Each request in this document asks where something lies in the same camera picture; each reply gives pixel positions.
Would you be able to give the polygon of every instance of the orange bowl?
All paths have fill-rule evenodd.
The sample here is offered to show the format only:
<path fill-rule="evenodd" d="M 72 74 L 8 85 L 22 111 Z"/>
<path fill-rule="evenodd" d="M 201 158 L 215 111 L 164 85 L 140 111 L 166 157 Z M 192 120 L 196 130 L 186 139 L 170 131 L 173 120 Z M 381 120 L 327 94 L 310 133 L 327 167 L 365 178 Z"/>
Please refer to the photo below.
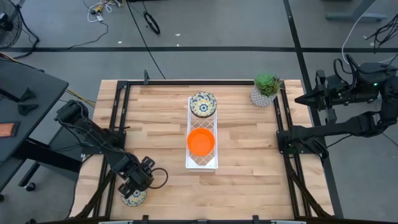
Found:
<path fill-rule="evenodd" d="M 196 128 L 188 135 L 187 145 L 192 154 L 207 156 L 214 148 L 214 135 L 206 128 Z"/>

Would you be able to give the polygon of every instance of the potted plant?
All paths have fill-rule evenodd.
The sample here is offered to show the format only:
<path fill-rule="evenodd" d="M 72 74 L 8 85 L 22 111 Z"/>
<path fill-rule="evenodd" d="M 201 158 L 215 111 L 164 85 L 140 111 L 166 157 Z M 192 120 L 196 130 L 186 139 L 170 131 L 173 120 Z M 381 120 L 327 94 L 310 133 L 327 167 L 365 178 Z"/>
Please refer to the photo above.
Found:
<path fill-rule="evenodd" d="M 254 79 L 254 88 L 251 91 L 250 99 L 254 105 L 266 107 L 272 104 L 278 94 L 282 81 L 271 74 L 260 74 Z"/>

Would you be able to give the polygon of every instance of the white plant pot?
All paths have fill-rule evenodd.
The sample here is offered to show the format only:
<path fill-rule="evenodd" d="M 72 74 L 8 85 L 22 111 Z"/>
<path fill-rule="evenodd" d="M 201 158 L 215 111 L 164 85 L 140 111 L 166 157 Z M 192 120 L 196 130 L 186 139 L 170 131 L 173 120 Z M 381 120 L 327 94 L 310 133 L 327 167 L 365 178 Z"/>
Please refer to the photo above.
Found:
<path fill-rule="evenodd" d="M 260 93 L 260 91 L 257 89 L 257 85 L 254 85 L 253 90 L 251 91 L 250 94 L 250 99 L 253 102 L 254 105 L 259 106 L 259 107 L 266 107 L 272 104 L 274 101 L 275 97 L 277 94 L 273 96 L 264 96 Z"/>

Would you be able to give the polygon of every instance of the butcher block tabletop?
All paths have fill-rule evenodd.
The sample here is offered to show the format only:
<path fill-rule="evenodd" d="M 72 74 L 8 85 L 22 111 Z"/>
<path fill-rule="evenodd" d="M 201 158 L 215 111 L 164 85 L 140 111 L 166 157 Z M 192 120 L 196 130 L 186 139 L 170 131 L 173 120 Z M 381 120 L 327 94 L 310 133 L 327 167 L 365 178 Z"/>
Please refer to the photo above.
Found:
<path fill-rule="evenodd" d="M 311 126 L 308 109 L 294 102 L 303 94 L 300 80 L 284 80 L 293 123 Z M 117 80 L 103 80 L 99 89 L 93 121 L 108 128 Z M 133 85 L 131 86 L 125 126 L 125 150 L 140 160 L 152 158 L 169 173 L 169 180 L 157 190 L 148 189 L 138 207 L 123 204 L 117 188 L 113 195 L 111 219 L 141 220 L 262 220 L 293 219 L 284 165 L 275 132 L 278 129 L 274 105 L 254 106 L 252 85 Z M 214 173 L 190 172 L 185 168 L 187 150 L 188 97 L 209 91 L 217 98 L 218 168 Z M 119 107 L 123 102 L 121 93 Z M 284 127 L 287 127 L 279 95 Z M 119 124 L 121 109 L 116 124 Z M 333 214 L 325 174 L 317 155 L 301 154 L 308 190 L 325 211 Z M 94 194 L 100 176 L 102 156 L 94 155 L 80 171 L 71 216 L 76 215 Z M 165 180 L 161 170 L 153 173 L 153 186 Z M 104 191 L 100 215 L 104 214 Z M 300 214 L 302 198 L 296 188 Z"/>

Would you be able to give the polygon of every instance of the fan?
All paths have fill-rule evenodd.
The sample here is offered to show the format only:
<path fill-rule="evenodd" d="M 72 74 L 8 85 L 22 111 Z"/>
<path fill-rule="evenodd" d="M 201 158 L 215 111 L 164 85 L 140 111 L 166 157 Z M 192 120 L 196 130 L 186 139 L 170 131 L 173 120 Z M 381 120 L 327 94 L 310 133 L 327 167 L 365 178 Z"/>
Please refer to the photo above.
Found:
<path fill-rule="evenodd" d="M 0 0 L 0 49 L 12 47 L 22 31 L 19 8 L 10 0 Z"/>

